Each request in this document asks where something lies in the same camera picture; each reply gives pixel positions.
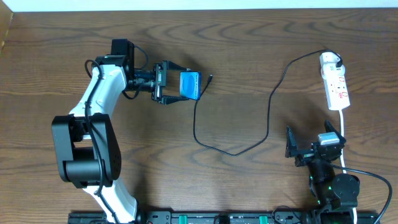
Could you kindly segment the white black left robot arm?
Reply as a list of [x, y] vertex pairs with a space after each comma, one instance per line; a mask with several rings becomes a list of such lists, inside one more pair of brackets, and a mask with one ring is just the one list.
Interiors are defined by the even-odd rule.
[[68, 115], [52, 121], [61, 179], [90, 194], [104, 210], [106, 223], [147, 221], [120, 178], [121, 151], [111, 124], [119, 96], [147, 91], [163, 105], [183, 101], [183, 96], [163, 95], [162, 89], [169, 70], [191, 73], [170, 60], [151, 70], [135, 68], [135, 49], [127, 39], [114, 39], [109, 54], [88, 59], [85, 70], [91, 81], [81, 100]]

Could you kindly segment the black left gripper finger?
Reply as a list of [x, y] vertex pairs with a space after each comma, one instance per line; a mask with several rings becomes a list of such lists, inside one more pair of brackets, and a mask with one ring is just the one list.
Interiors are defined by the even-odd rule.
[[175, 70], [175, 71], [182, 71], [182, 72], [190, 72], [191, 71], [190, 68], [186, 68], [186, 67], [177, 65], [176, 63], [174, 63], [170, 60], [166, 61], [166, 67], [167, 67], [167, 70]]
[[183, 97], [183, 96], [169, 96], [169, 95], [164, 95], [162, 96], [161, 103], [163, 105], [170, 105], [172, 103], [176, 103], [179, 101], [187, 101], [189, 98]]

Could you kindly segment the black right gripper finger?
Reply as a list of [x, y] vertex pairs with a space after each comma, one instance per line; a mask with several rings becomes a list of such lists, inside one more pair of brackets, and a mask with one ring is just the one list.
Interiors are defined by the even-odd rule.
[[338, 137], [341, 137], [341, 133], [339, 133], [334, 127], [333, 127], [333, 125], [330, 123], [330, 121], [329, 120], [325, 120], [325, 122], [324, 122], [324, 127], [325, 127], [325, 130], [326, 130], [326, 132], [328, 132], [328, 133], [335, 133]]
[[295, 157], [298, 147], [294, 138], [294, 134], [289, 126], [286, 128], [287, 143], [285, 148], [285, 157]]

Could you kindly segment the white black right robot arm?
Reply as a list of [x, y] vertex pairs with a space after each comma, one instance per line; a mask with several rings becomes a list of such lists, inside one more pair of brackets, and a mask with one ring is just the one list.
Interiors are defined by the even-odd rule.
[[355, 175], [336, 174], [332, 162], [342, 155], [346, 139], [326, 120], [325, 133], [309, 149], [299, 149], [293, 131], [287, 127], [285, 157], [293, 157], [295, 166], [308, 167], [310, 189], [319, 207], [307, 211], [302, 223], [353, 223], [353, 209], [358, 206], [360, 181]]

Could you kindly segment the blue Galaxy smartphone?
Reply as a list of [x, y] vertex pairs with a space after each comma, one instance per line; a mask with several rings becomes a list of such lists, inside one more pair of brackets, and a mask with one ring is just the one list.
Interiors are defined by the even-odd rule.
[[201, 72], [180, 72], [180, 96], [199, 100], [201, 95]]

